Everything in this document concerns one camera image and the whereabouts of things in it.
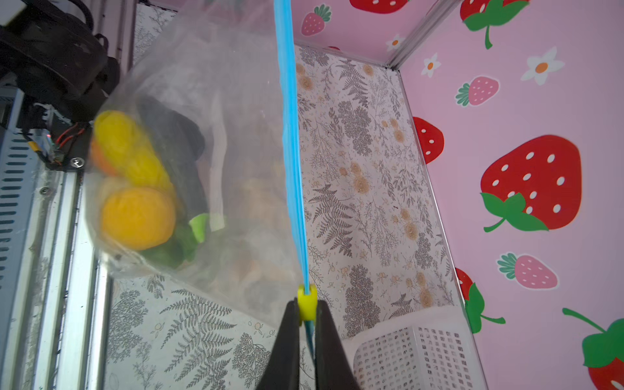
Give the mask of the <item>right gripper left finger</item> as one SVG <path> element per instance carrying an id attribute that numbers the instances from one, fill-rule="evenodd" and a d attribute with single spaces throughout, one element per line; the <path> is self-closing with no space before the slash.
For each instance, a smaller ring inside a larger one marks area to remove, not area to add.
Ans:
<path id="1" fill-rule="evenodd" d="M 300 312 L 297 300 L 286 305 L 268 364 L 257 390 L 298 390 L 300 375 Z"/>

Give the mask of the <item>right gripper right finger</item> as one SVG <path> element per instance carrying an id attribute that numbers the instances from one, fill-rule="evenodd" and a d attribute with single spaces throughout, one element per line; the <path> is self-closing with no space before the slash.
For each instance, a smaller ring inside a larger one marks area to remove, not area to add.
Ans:
<path id="1" fill-rule="evenodd" d="M 315 388 L 360 390 L 325 301 L 318 301 L 316 310 Z"/>

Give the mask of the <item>white plastic basket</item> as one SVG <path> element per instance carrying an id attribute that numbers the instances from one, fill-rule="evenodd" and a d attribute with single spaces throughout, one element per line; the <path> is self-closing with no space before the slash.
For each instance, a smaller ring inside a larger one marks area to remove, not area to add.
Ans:
<path id="1" fill-rule="evenodd" d="M 486 389 L 462 308 L 440 306 L 378 323 L 343 341 L 361 389 Z"/>

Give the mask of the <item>green leaf toy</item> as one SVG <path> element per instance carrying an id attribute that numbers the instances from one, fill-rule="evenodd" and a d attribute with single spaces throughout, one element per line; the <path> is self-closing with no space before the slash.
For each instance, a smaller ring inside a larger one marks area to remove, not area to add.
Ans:
<path id="1" fill-rule="evenodd" d="M 206 240 L 206 213 L 193 217 L 188 223 L 175 226 L 172 236 L 163 244 L 141 251 L 141 255 L 155 266 L 177 269 L 194 260 L 199 246 Z"/>

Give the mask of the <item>clear zip top bag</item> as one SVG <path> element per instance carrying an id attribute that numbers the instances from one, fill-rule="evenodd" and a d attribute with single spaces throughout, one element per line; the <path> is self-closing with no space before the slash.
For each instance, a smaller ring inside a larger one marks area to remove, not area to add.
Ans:
<path id="1" fill-rule="evenodd" d="M 143 96 L 198 125 L 209 216 L 193 261 L 155 266 L 102 234 L 104 201 L 139 186 L 92 161 L 86 224 L 113 276 L 168 276 L 273 326 L 309 284 L 292 25 L 288 1 L 189 1 L 104 103 L 99 114 L 121 111 L 147 136 L 136 105 Z"/>

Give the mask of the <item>yellow bell pepper toy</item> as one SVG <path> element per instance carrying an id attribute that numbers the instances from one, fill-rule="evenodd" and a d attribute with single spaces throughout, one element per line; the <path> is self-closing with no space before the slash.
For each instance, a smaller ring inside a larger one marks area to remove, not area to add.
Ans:
<path id="1" fill-rule="evenodd" d="M 142 251 L 166 243 L 176 225 L 174 201 L 154 188 L 130 187 L 104 201 L 100 230 L 123 247 Z"/>

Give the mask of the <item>dark cucumber toy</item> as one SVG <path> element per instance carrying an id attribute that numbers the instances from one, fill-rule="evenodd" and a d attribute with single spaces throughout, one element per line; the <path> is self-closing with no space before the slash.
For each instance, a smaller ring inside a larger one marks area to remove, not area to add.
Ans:
<path id="1" fill-rule="evenodd" d="M 140 97 L 136 108 L 186 217 L 206 214 L 208 206 L 196 164 L 205 141 L 198 125 L 154 97 Z"/>

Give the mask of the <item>orange toy fruit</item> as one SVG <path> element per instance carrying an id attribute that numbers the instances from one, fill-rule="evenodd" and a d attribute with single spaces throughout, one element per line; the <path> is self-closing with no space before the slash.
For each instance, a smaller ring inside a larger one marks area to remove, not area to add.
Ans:
<path id="1" fill-rule="evenodd" d="M 93 161 L 95 167 L 106 176 L 117 176 L 117 171 L 106 159 L 99 147 L 97 141 L 92 141 L 90 146 L 90 159 Z"/>

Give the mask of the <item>yellow banana toy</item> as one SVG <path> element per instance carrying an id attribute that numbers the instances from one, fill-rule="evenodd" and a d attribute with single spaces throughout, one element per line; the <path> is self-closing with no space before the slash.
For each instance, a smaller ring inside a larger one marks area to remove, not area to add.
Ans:
<path id="1" fill-rule="evenodd" d="M 106 110 L 95 119 L 97 147 L 115 172 L 132 185 L 172 195 L 174 187 L 143 128 L 129 115 Z"/>

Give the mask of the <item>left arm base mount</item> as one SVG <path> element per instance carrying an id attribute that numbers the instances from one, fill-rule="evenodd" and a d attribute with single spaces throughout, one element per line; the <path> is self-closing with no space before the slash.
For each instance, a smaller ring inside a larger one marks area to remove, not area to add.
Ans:
<path id="1" fill-rule="evenodd" d="M 83 1 L 1 3 L 1 79 L 26 97 L 16 125 L 52 171 L 79 171 L 88 161 L 93 121 L 120 81 L 106 36 L 95 31 Z"/>

